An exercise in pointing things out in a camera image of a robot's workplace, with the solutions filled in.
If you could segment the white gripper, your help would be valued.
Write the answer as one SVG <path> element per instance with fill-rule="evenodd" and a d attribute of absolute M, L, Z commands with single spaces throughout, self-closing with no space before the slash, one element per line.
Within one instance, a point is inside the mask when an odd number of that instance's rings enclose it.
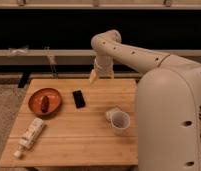
<path fill-rule="evenodd" d="M 109 56 L 97 55 L 95 58 L 94 69 L 89 76 L 89 82 L 94 83 L 99 76 L 110 76 L 114 79 L 113 59 Z"/>

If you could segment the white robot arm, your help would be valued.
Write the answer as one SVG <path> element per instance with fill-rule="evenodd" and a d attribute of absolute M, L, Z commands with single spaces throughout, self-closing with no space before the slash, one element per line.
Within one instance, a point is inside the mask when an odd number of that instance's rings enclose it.
<path fill-rule="evenodd" d="M 125 45 L 116 30 L 91 39 L 90 80 L 113 76 L 115 60 L 140 72 L 135 114 L 139 171 L 201 171 L 201 63 Z"/>

